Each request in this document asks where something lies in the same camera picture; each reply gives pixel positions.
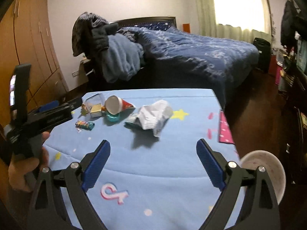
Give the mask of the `person's left hand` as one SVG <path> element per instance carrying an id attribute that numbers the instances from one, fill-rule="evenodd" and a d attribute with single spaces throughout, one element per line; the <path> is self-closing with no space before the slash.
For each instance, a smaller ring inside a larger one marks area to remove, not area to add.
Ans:
<path id="1" fill-rule="evenodd" d="M 49 153 L 45 147 L 41 147 L 40 158 L 31 157 L 24 160 L 16 160 L 14 156 L 8 167 L 8 188 L 30 193 L 33 188 L 30 187 L 25 179 L 25 175 L 39 167 L 40 169 L 49 166 Z"/>

